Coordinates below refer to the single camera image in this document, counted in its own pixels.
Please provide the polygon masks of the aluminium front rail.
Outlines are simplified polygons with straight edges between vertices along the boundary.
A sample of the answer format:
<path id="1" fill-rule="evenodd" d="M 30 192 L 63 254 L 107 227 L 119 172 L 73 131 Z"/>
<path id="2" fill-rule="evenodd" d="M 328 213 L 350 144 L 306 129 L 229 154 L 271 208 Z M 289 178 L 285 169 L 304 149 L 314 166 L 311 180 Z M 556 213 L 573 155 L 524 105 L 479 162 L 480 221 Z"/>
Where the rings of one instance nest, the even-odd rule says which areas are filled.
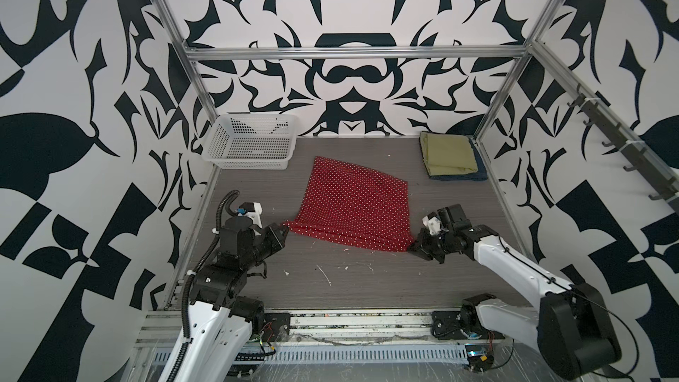
<path id="1" fill-rule="evenodd" d="M 338 309 L 337 311 L 267 311 L 288 312 L 291 317 L 290 334 L 286 341 L 263 343 L 257 330 L 253 330 L 245 347 L 250 350 L 279 347 L 285 344 L 309 345 L 372 345 L 396 341 L 438 342 L 431 335 L 431 313 L 434 309 Z M 495 327 L 493 332 L 526 346 L 537 347 L 537 314 L 533 309 L 514 308 L 526 318 L 514 317 L 509 328 Z M 499 342 L 490 339 L 485 342 Z M 450 341 L 473 343 L 484 341 Z"/>

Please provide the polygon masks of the blue denim skirt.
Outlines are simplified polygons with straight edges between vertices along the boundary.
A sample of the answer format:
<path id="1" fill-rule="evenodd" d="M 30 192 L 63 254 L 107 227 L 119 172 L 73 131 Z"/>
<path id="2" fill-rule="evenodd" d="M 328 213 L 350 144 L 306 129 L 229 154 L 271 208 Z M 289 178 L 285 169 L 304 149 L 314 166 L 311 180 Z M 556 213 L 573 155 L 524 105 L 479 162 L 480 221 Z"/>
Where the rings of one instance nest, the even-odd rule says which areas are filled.
<path id="1" fill-rule="evenodd" d="M 472 181 L 485 181 L 488 180 L 488 173 L 486 169 L 486 165 L 484 164 L 484 161 L 477 149 L 477 146 L 475 145 L 474 141 L 472 139 L 469 139 L 470 141 L 470 147 L 472 148 L 476 164 L 477 164 L 477 171 L 475 173 L 470 173 L 466 174 L 466 177 L 468 180 Z"/>

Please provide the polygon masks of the grey wall hook rail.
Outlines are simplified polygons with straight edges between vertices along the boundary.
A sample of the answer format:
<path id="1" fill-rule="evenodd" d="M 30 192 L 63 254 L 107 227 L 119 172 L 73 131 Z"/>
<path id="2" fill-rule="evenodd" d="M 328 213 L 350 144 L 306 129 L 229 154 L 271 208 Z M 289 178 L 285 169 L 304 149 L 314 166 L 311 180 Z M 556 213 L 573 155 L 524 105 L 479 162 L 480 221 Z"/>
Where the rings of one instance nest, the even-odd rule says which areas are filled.
<path id="1" fill-rule="evenodd" d="M 678 213 L 678 175 L 651 146 L 618 117 L 599 97 L 576 85 L 576 98 L 569 104 L 585 115 L 585 126 L 596 127 L 605 137 L 604 148 L 620 153 L 627 160 L 624 171 L 638 173 L 654 190 L 651 201 L 663 201 Z"/>

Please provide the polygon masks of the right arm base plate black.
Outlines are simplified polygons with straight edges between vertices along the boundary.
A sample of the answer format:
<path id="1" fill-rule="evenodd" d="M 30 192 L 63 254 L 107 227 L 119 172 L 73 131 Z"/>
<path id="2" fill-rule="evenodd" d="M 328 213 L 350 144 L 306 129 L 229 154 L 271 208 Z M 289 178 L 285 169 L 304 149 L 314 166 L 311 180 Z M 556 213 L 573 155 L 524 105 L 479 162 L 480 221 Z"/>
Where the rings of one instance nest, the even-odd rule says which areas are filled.
<path id="1" fill-rule="evenodd" d="M 470 328 L 463 325 L 460 311 L 433 311 L 431 313 L 431 335 L 440 341 L 489 341 L 505 340 L 499 332 Z"/>

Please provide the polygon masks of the red polka dot skirt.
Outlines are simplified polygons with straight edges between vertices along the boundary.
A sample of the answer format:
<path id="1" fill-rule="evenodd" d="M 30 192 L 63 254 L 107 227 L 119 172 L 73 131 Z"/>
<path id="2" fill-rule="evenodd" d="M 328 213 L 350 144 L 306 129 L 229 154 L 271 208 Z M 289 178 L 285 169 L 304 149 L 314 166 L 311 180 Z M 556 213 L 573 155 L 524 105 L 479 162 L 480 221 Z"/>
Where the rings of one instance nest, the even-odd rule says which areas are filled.
<path id="1" fill-rule="evenodd" d="M 408 182 L 367 167 L 316 157 L 291 232 L 360 249 L 405 252 L 410 231 Z"/>

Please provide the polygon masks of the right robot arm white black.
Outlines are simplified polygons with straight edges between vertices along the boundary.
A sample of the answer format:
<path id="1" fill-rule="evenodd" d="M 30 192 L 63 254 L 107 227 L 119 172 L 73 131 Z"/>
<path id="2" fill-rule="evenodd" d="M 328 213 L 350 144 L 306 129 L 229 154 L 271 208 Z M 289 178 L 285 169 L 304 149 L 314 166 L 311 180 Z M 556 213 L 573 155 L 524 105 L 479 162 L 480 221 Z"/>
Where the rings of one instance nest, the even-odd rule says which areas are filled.
<path id="1" fill-rule="evenodd" d="M 460 254 L 482 265 L 512 286 L 527 302 L 509 305 L 495 295 L 480 294 L 463 301 L 455 319 L 433 318 L 439 340 L 454 332 L 472 339 L 502 334 L 540 353 L 548 367 L 574 380 L 622 358 L 622 348 L 600 292 L 554 275 L 511 247 L 486 225 L 475 226 L 461 205 L 424 217 L 423 229 L 408 252 L 443 264 Z"/>

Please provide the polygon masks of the aluminium frame crossbar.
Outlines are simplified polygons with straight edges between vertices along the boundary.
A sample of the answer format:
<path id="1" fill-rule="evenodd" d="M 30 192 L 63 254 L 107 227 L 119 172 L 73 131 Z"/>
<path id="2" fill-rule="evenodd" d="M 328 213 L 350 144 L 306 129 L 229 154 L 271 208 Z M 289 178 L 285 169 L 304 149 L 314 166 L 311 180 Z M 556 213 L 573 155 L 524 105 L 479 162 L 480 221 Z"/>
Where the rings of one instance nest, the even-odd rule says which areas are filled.
<path id="1" fill-rule="evenodd" d="M 525 51 L 526 48 L 521 45 L 185 49 L 187 57 L 193 61 L 324 58 L 515 58 L 521 57 Z"/>

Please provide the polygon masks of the small circuit board right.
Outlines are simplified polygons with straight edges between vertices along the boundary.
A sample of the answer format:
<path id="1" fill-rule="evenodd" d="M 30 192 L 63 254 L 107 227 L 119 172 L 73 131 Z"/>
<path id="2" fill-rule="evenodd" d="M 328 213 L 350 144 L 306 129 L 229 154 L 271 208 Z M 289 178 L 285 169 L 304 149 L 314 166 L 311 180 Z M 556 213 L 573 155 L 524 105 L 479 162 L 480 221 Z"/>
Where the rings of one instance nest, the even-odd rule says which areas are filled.
<path id="1" fill-rule="evenodd" d="M 466 369 L 473 373 L 485 373 L 493 368 L 494 355 L 482 345 L 466 345 L 468 364 Z"/>

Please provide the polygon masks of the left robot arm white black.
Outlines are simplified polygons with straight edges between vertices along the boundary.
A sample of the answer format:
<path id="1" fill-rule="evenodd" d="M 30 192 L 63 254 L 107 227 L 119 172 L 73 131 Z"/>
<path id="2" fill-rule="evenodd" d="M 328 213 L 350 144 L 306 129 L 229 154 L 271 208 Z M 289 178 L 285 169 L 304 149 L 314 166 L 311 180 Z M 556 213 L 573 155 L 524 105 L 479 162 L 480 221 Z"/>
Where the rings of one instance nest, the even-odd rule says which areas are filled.
<path id="1" fill-rule="evenodd" d="M 208 254 L 187 272 L 180 298 L 181 331 L 161 381 L 223 381 L 240 351 L 265 325 L 265 306 L 240 293 L 265 277 L 265 260 L 286 247 L 289 228 L 232 217 L 216 230 Z"/>

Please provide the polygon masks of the olive green skirt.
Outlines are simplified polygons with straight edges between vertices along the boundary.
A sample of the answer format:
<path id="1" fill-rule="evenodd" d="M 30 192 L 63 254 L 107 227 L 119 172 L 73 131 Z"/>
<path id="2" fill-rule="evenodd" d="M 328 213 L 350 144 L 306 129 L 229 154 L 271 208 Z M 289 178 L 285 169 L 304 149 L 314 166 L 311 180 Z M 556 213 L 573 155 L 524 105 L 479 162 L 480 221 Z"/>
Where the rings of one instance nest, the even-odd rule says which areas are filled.
<path id="1" fill-rule="evenodd" d="M 463 176 L 478 171 L 470 139 L 456 134 L 422 132 L 419 143 L 429 176 Z"/>

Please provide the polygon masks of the white plastic basket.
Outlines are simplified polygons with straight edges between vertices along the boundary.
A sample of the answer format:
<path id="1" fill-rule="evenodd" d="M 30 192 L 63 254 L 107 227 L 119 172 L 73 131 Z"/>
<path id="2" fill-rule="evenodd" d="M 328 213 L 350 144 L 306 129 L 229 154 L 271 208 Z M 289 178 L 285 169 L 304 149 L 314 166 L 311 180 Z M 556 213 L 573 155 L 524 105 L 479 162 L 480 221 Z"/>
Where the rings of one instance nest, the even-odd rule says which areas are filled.
<path id="1" fill-rule="evenodd" d="M 223 114 L 204 139 L 202 158 L 223 170 L 288 168 L 295 151 L 298 118 L 283 114 Z"/>

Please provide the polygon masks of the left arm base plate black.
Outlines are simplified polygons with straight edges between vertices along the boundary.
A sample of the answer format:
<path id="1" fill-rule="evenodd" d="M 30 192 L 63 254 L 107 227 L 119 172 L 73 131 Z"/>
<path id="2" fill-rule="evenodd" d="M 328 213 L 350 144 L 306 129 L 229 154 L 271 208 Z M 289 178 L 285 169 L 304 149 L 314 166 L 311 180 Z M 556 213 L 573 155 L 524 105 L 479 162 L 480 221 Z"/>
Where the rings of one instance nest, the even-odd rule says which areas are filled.
<path id="1" fill-rule="evenodd" d="M 286 341 L 290 334 L 291 317 L 288 312 L 265 312 L 259 333 L 263 343 Z"/>

